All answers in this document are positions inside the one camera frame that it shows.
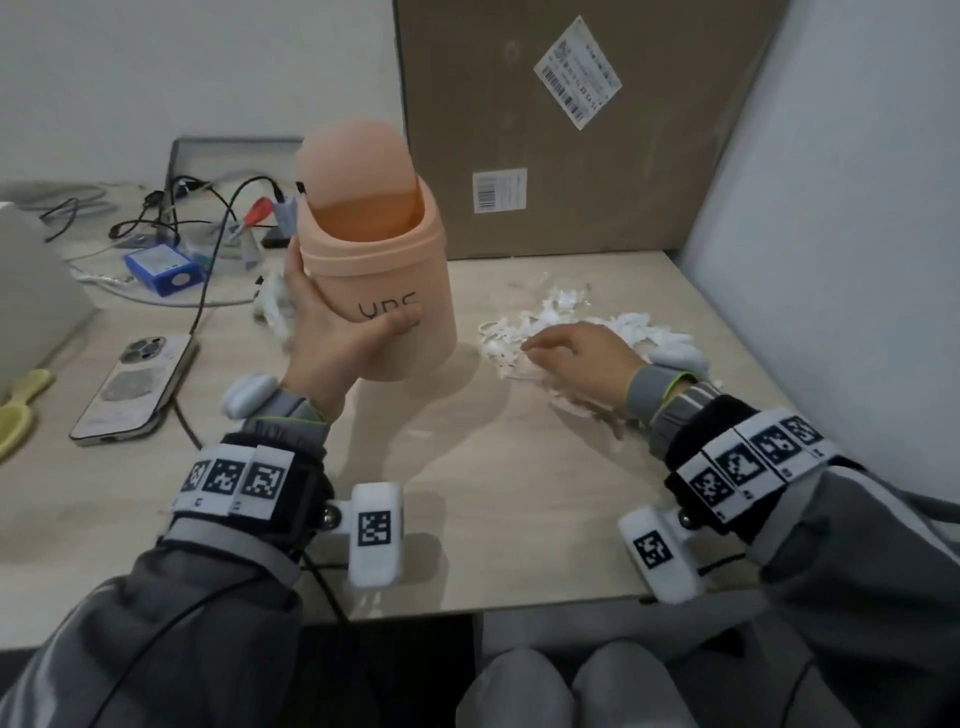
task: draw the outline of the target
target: yellow brush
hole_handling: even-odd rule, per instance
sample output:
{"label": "yellow brush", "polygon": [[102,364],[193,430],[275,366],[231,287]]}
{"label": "yellow brush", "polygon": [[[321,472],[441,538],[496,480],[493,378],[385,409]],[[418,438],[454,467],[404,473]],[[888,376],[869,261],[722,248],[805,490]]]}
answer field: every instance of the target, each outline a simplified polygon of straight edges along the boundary
{"label": "yellow brush", "polygon": [[34,369],[13,383],[10,401],[0,407],[0,461],[30,433],[34,412],[27,405],[53,380],[53,373],[46,369]]}

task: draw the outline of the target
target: brown cardboard box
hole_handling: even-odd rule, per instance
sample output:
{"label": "brown cardboard box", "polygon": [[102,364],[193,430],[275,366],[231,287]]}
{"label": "brown cardboard box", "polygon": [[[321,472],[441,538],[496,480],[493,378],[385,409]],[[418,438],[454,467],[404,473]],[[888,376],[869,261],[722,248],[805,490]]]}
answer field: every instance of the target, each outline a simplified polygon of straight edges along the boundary
{"label": "brown cardboard box", "polygon": [[[681,247],[787,1],[396,0],[448,256]],[[534,70],[578,16],[621,83],[581,131]],[[516,168],[526,208],[475,213],[474,173]]]}

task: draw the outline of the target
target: leg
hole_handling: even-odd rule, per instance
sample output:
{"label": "leg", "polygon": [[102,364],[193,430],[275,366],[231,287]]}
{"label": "leg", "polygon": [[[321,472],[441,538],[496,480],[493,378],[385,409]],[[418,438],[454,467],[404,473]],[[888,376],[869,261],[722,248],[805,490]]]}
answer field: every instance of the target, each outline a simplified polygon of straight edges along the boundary
{"label": "leg", "polygon": [[581,728],[696,728],[664,664],[639,644],[601,647],[573,681]]}
{"label": "leg", "polygon": [[539,652],[500,655],[457,706],[457,728],[573,728],[573,695]]}

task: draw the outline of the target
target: gray jacket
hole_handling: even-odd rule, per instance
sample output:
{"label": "gray jacket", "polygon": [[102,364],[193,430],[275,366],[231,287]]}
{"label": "gray jacket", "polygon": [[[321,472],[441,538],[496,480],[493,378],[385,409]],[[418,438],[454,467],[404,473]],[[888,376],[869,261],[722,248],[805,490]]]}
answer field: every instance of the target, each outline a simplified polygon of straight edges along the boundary
{"label": "gray jacket", "polygon": [[[932,516],[954,509],[915,499]],[[864,728],[960,724],[960,559],[906,497],[830,466],[787,489],[751,545],[763,588]],[[168,620],[230,584],[118,677]],[[215,548],[161,544],[94,590],[0,703],[0,726],[263,726],[293,669],[300,598]]]}

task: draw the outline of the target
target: hand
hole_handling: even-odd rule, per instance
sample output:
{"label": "hand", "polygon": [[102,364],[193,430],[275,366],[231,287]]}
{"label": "hand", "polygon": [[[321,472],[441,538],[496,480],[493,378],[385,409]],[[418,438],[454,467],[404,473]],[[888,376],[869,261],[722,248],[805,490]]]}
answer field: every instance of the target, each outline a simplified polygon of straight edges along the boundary
{"label": "hand", "polygon": [[599,324],[545,328],[520,348],[563,384],[614,408],[626,403],[630,382],[646,364],[627,342]]}
{"label": "hand", "polygon": [[306,397],[332,423],[343,413],[347,392],[371,358],[420,320],[420,305],[400,306],[360,324],[347,321],[330,310],[303,272],[296,237],[290,241],[283,277],[297,309],[297,327],[281,386]]}

